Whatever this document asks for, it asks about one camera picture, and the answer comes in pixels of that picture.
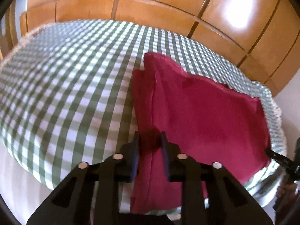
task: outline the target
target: folded red fabric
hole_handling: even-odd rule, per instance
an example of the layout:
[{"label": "folded red fabric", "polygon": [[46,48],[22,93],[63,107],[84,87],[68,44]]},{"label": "folded red fabric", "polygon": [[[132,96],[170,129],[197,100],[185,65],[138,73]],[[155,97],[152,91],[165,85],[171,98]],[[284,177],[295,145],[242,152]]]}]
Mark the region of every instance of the folded red fabric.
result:
[{"label": "folded red fabric", "polygon": [[171,58],[144,55],[133,72],[133,102],[140,139],[138,174],[130,210],[146,213],[181,205],[181,184],[163,170],[159,133],[198,162],[221,162],[241,183],[266,167],[269,130],[259,98],[190,75]]}]

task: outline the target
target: red garment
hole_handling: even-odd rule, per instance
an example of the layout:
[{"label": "red garment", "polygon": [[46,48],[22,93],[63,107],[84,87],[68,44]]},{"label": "red garment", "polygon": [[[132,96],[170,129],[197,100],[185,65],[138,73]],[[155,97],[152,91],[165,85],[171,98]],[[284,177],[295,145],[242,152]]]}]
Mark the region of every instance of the red garment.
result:
[{"label": "red garment", "polygon": [[269,130],[259,98],[185,73],[164,55],[148,52],[144,65],[144,71],[133,72],[141,142],[132,213],[181,206],[181,183],[169,183],[164,175],[161,131],[198,162],[221,162],[241,183],[269,165]]}]

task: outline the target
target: checkered tablecloth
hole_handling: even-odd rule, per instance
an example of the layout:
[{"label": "checkered tablecloth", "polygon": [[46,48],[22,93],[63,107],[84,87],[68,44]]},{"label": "checkered tablecloth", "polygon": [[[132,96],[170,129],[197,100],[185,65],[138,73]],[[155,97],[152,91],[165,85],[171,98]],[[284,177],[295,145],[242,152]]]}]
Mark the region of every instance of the checkered tablecloth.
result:
[{"label": "checkered tablecloth", "polygon": [[[271,147],[285,154],[280,109],[271,92],[202,44],[169,31],[112,20],[56,23],[5,60],[0,74],[0,134],[9,153],[50,189],[81,161],[102,162],[137,130],[131,96],[134,68],[147,51],[185,71],[260,97]],[[277,165],[259,171],[251,189]],[[130,185],[121,188],[129,210]]]}]

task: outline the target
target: round metal bolt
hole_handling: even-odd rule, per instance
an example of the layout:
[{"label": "round metal bolt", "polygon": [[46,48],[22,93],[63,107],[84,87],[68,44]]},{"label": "round metal bolt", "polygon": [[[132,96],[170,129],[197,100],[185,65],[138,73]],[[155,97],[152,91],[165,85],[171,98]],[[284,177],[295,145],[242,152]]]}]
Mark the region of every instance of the round metal bolt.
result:
[{"label": "round metal bolt", "polygon": [[123,155],[122,154],[114,154],[112,157],[115,160],[121,160],[123,158]]},{"label": "round metal bolt", "polygon": [[187,157],[188,156],[184,153],[180,153],[180,154],[177,155],[177,158],[180,159],[180,160],[185,160],[185,159],[187,159]]},{"label": "round metal bolt", "polygon": [[85,169],[89,166],[89,164],[87,162],[81,162],[78,164],[78,168],[80,169]]},{"label": "round metal bolt", "polygon": [[216,168],[216,169],[220,169],[220,168],[223,167],[223,165],[222,165],[221,163],[219,163],[219,162],[214,162],[214,163],[212,164],[212,166],[213,166],[214,168]]}]

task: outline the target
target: orange tiled wall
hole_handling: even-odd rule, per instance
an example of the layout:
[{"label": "orange tiled wall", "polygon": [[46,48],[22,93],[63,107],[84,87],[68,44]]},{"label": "orange tiled wall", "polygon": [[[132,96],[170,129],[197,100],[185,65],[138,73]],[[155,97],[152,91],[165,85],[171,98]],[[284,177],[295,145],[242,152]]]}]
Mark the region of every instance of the orange tiled wall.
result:
[{"label": "orange tiled wall", "polygon": [[115,19],[208,46],[276,95],[300,67],[300,18],[288,0],[28,0],[22,33],[49,22]]}]

